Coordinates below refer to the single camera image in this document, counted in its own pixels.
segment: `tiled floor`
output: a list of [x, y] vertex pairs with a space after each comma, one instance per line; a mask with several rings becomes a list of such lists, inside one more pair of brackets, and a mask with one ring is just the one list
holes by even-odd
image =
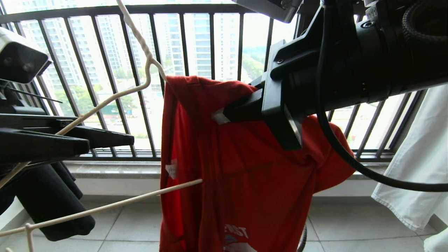
[[[96, 226], [89, 235], [59, 242], [50, 242], [35, 231], [35, 252], [158, 251], [160, 205], [133, 204], [94, 218]], [[419, 234], [409, 230], [379, 204], [313, 205], [307, 227], [305, 252], [423, 252], [423, 240], [436, 233], [430, 226]], [[6, 247], [28, 251], [24, 234], [9, 237], [0, 251]]]

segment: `black cable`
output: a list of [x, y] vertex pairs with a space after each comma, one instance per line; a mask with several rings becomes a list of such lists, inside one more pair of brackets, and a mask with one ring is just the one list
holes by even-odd
[[426, 184], [426, 183], [414, 183], [414, 182], [405, 182], [393, 178], [388, 178], [382, 174], [376, 173], [361, 163], [356, 161], [341, 145], [339, 140], [334, 135], [331, 130], [330, 124], [325, 115], [325, 109], [323, 108], [323, 83], [325, 82], [325, 70], [326, 64], [328, 63], [328, 56], [330, 55], [329, 50], [331, 47], [331, 24], [332, 24], [332, 14], [333, 7], [331, 5], [326, 5], [323, 7], [323, 36], [322, 36], [322, 44], [319, 55], [319, 62], [317, 66], [317, 76], [316, 76], [316, 110], [317, 110], [317, 118], [320, 126], [322, 127], [322, 131], [325, 134], [327, 140], [330, 145], [339, 154], [339, 156], [344, 159], [349, 165], [351, 165], [355, 170], [362, 173], [363, 175], [388, 186], [412, 190], [412, 191], [431, 191], [431, 192], [442, 192], [448, 191], [448, 183], [441, 184]]

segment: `clothes hanger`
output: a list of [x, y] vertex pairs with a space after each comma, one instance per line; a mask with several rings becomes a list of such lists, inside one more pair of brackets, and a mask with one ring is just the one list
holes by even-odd
[[[56, 135], [64, 135], [67, 132], [69, 132], [71, 129], [73, 129], [76, 125], [78, 125], [79, 123], [83, 122], [84, 120], [86, 120], [88, 117], [90, 117], [91, 115], [95, 114], [96, 112], [98, 112], [100, 109], [102, 109], [104, 106], [106, 106], [107, 104], [109, 104], [110, 102], [134, 93], [134, 92], [138, 92], [141, 91], [145, 88], [147, 88], [150, 83], [151, 83], [151, 75], [149, 72], [149, 67], [151, 64], [154, 64], [157, 69], [159, 70], [160, 75], [162, 76], [164, 81], [166, 80], [166, 75], [164, 73], [164, 70], [162, 68], [162, 65], [153, 58], [152, 53], [150, 52], [148, 46], [146, 45], [146, 42], [144, 40], [144, 38], [142, 37], [142, 35], [140, 34], [140, 32], [137, 30], [137, 28], [135, 27], [134, 23], [132, 22], [132, 19], [130, 17], [130, 14], [128, 12], [128, 10], [126, 9], [126, 7], [124, 6], [123, 2], [121, 0], [116, 0], [118, 3], [118, 6], [120, 7], [121, 12], [123, 13], [124, 16], [124, 21], [125, 23], [131, 28], [132, 33], [134, 34], [135, 38], [137, 39], [137, 41], [140, 43], [143, 51], [145, 52], [146, 55], [146, 65], [145, 65], [145, 74], [146, 74], [146, 81], [145, 84], [141, 85], [141, 86], [137, 86], [134, 88], [131, 88], [129, 90], [126, 91], [122, 91], [122, 92], [118, 92], [112, 96], [110, 96], [109, 98], [107, 98], [105, 101], [103, 101], [102, 103], [100, 103], [98, 106], [96, 106], [95, 108], [93, 108], [91, 111], [89, 111], [88, 113], [86, 113], [85, 115], [77, 118], [76, 120], [74, 120], [72, 123], [68, 124], [65, 128], [63, 128], [62, 130], [60, 130], [59, 132], [56, 133]], [[13, 170], [7, 175], [5, 176], [2, 180], [0, 180], [0, 188], [2, 188], [10, 179], [12, 179], [17, 173], [19, 173], [24, 167], [26, 167], [28, 164], [30, 164], [31, 162], [22, 162], [17, 164]], [[68, 216], [64, 216], [64, 217], [60, 217], [57, 219], [53, 219], [53, 220], [49, 220], [46, 222], [41, 222], [41, 223], [36, 223], [36, 224], [30, 224], [30, 223], [26, 223], [24, 227], [19, 227], [16, 229], [11, 229], [8, 231], [4, 231], [4, 232], [0, 232], [0, 237], [2, 236], [7, 236], [7, 235], [12, 235], [12, 234], [17, 234], [20, 232], [26, 232], [26, 239], [28, 242], [28, 249], [29, 252], [34, 252], [34, 245], [33, 245], [33, 235], [32, 232], [35, 229], [38, 228], [42, 228], [42, 227], [46, 227], [46, 226], [51, 226], [54, 224], [58, 224], [58, 223], [62, 223], [62, 222], [66, 222], [66, 221], [70, 221], [73, 219], [77, 219], [77, 218], [81, 218], [87, 215], [91, 215], [94, 213], [99, 213], [102, 211], [107, 211], [113, 208], [117, 208], [120, 206], [124, 206], [130, 203], [134, 203], [152, 196], [157, 196], [157, 195], [161, 195], [170, 191], [175, 191], [175, 190], [179, 190], [185, 187], [190, 187], [192, 185], [196, 185], [202, 182], [202, 179], [196, 179], [190, 182], [186, 182], [183, 184], [179, 184], [173, 187], [168, 187], [168, 188], [164, 188], [161, 190], [157, 190], [157, 191], [153, 191], [150, 193], [146, 193], [140, 196], [136, 196], [127, 200], [122, 200], [122, 201], [118, 201], [112, 204], [108, 204], [105, 206], [101, 206], [98, 208], [94, 208], [94, 209], [90, 209], [84, 212], [80, 212], [80, 213], [76, 213], [76, 214], [72, 214], [72, 215], [68, 215]], [[6, 252], [13, 252], [12, 249], [10, 248], [6, 248]]]

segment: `balcony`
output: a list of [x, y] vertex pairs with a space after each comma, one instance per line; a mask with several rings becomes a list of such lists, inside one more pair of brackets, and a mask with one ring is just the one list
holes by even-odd
[[[84, 114], [112, 93], [140, 85], [144, 54], [117, 6], [49, 6], [46, 1], [2, 3], [3, 27], [39, 45], [53, 60], [42, 76], [19, 90], [48, 115]], [[270, 45], [300, 35], [315, 9], [283, 24], [236, 4], [129, 5], [131, 17], [167, 74], [249, 83], [267, 65]], [[357, 5], [354, 22], [365, 18]], [[112, 102], [84, 125], [135, 136], [135, 144], [92, 149], [77, 161], [160, 161], [164, 83], [151, 69], [149, 88]], [[424, 92], [329, 111], [361, 162], [388, 162]]]

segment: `white tag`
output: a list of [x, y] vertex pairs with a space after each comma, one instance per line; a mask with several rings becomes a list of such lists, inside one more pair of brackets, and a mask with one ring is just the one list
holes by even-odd
[[172, 165], [165, 165], [165, 170], [168, 172], [169, 176], [172, 179], [176, 179], [177, 177], [177, 164], [176, 160], [171, 161]]

